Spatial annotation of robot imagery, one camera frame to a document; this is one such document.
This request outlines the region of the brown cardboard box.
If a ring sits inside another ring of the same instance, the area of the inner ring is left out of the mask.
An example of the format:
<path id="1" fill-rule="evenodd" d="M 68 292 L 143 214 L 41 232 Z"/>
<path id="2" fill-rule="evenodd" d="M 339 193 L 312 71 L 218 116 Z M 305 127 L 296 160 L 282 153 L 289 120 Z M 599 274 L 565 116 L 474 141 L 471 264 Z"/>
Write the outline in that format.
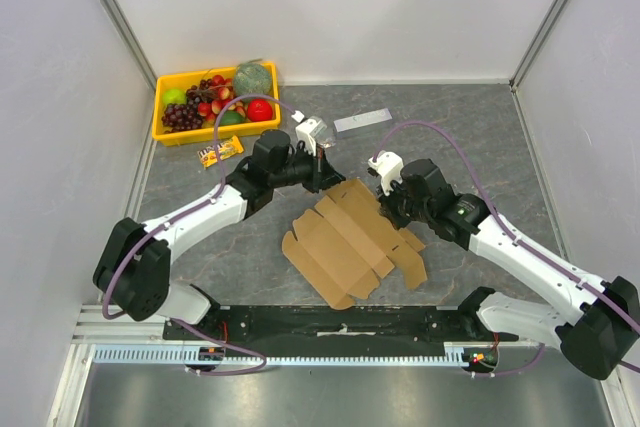
<path id="1" fill-rule="evenodd" d="M 395 229 L 379 213 L 374 194 L 359 179 L 326 192 L 285 233 L 282 252 L 330 308 L 345 310 L 366 300 L 394 269 L 414 290 L 427 281 L 425 245 L 409 230 Z"/>

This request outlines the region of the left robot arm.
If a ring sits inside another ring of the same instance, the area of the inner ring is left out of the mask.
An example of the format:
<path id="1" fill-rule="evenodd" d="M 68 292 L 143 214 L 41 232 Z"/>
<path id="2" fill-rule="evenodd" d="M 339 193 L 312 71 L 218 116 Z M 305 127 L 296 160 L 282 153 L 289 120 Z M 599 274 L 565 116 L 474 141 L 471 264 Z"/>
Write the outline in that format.
<path id="1" fill-rule="evenodd" d="M 300 185 L 311 193 L 344 181 L 321 146 L 293 143 L 281 130 L 261 134 L 250 155 L 223 183 L 176 211 L 146 222 L 130 217 L 111 231 L 93 274 L 103 303 L 141 322 L 154 315 L 184 322 L 198 340 L 219 329 L 213 300 L 199 288 L 172 282 L 171 267 L 186 251 L 214 233 L 264 208 L 276 189 Z"/>

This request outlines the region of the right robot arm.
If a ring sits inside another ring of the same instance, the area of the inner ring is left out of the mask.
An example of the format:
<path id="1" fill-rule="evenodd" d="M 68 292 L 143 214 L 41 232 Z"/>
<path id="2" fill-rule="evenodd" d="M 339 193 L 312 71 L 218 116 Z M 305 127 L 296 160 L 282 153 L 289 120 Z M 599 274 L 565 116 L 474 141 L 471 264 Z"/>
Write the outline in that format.
<path id="1" fill-rule="evenodd" d="M 380 185 L 377 200 L 395 228 L 420 222 L 442 240 L 484 258 L 541 297 L 521 301 L 490 288 L 467 299 L 458 315 L 467 339 L 491 331 L 560 351 L 580 372 L 605 380 L 639 339 L 639 292 L 618 276 L 606 281 L 569 263 L 524 235 L 490 204 L 460 194 L 430 159 L 404 163 L 393 152 L 369 159 Z"/>

